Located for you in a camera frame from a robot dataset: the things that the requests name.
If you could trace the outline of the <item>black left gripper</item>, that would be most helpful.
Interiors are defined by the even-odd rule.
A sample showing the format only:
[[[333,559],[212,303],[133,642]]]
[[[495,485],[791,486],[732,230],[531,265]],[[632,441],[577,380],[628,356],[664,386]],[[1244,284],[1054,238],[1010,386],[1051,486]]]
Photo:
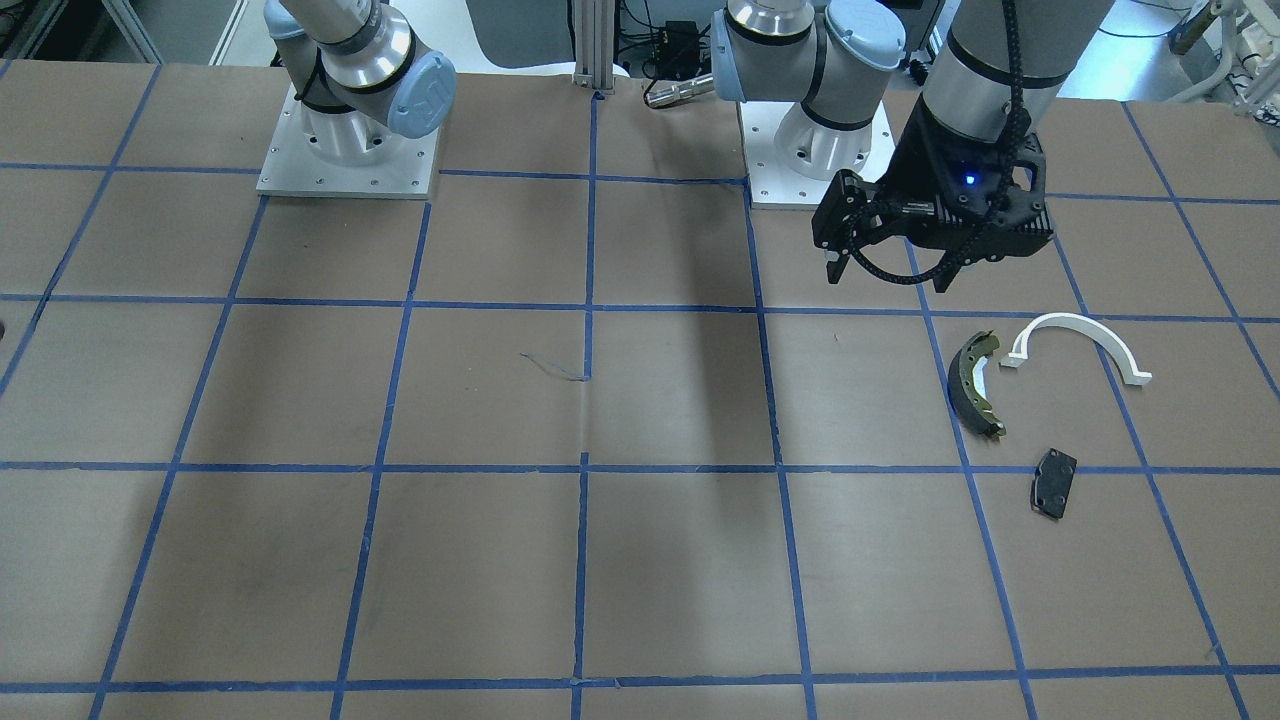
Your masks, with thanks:
[[[826,251],[827,282],[841,281],[849,250],[890,236],[954,255],[934,268],[936,293],[975,260],[1038,252],[1053,238],[1044,170],[1028,110],[998,111],[997,137],[986,142],[951,131],[918,100],[884,174],[867,182],[838,170],[820,200],[812,237]]]

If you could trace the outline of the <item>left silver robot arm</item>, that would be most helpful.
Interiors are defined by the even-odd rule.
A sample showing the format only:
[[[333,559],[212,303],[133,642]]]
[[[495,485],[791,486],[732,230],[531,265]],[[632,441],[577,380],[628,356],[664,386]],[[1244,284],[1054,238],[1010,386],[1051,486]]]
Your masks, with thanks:
[[[710,22],[716,92],[787,102],[780,147],[827,182],[812,218],[829,283],[856,263],[945,292],[964,266],[1029,258],[1056,234],[1036,127],[1110,12],[1107,1],[963,1],[879,179],[842,137],[870,132],[908,53],[879,1],[728,1]]]

